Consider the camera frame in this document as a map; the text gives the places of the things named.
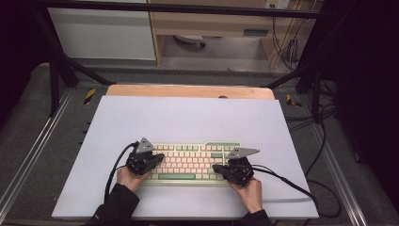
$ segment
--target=hand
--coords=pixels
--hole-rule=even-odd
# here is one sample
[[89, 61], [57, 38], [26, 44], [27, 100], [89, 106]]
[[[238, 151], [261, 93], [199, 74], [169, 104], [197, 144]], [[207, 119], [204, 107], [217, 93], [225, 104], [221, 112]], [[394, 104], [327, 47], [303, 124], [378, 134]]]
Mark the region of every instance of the hand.
[[237, 192], [241, 203], [246, 207], [249, 213], [253, 214], [263, 210], [262, 204], [262, 182], [252, 177], [246, 186], [238, 186], [229, 182], [230, 187]]
[[117, 172], [117, 183], [126, 186], [131, 191], [136, 193], [140, 184], [148, 177], [150, 172], [146, 172], [143, 175], [136, 175], [132, 173], [127, 167], [122, 167]]

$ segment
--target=desk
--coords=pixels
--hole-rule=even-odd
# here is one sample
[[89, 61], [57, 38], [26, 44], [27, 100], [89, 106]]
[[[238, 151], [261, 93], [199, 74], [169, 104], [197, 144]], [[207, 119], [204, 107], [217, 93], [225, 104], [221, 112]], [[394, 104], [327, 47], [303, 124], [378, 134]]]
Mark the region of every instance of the desk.
[[[210, 98], [221, 95], [242, 95], [242, 99]], [[259, 88], [111, 86], [99, 104], [53, 217], [91, 217], [104, 198], [103, 187], [121, 150], [142, 137], [151, 142], [198, 143], [211, 138], [240, 139], [261, 149], [248, 157], [249, 162], [266, 165], [308, 189], [279, 102], [273, 99], [271, 90]], [[255, 176], [267, 186], [263, 207], [269, 217], [318, 218], [309, 198], [268, 174]], [[238, 219], [246, 212], [229, 187], [147, 186], [137, 196], [141, 202], [133, 214], [136, 219]]]

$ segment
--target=black metal rail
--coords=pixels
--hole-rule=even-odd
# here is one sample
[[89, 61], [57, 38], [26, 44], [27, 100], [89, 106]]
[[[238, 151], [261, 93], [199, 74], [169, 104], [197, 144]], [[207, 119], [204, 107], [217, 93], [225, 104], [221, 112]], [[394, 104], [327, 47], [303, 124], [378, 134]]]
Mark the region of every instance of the black metal rail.
[[34, 4], [47, 8], [78, 8], [118, 11], [150, 11], [150, 12], [176, 12], [199, 13], [262, 17], [285, 17], [305, 19], [326, 19], [335, 15], [334, 12], [271, 9], [271, 8], [232, 8], [194, 5], [171, 4], [145, 4], [145, 3], [121, 3], [121, 2], [97, 2], [77, 0], [35, 0]]

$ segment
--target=black sleeve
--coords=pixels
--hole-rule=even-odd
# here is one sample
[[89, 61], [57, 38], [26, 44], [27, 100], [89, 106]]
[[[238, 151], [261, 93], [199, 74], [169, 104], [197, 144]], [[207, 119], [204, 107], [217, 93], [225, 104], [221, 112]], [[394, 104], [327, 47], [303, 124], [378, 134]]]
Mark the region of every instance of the black sleeve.
[[241, 225], [243, 226], [271, 226], [269, 217], [266, 211], [260, 210], [253, 214], [247, 213], [241, 220]]
[[126, 186], [115, 184], [106, 202], [85, 225], [128, 226], [139, 201]]

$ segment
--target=person's right hand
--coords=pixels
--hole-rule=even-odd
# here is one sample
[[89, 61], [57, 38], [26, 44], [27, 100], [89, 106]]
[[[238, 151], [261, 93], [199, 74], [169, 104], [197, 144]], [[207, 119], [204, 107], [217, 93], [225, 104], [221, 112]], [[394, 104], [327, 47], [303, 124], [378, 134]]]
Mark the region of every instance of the person's right hand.
[[262, 182], [252, 177], [245, 186], [238, 186], [229, 182], [230, 187], [237, 192], [241, 203], [249, 213], [253, 214], [263, 210], [262, 205]]

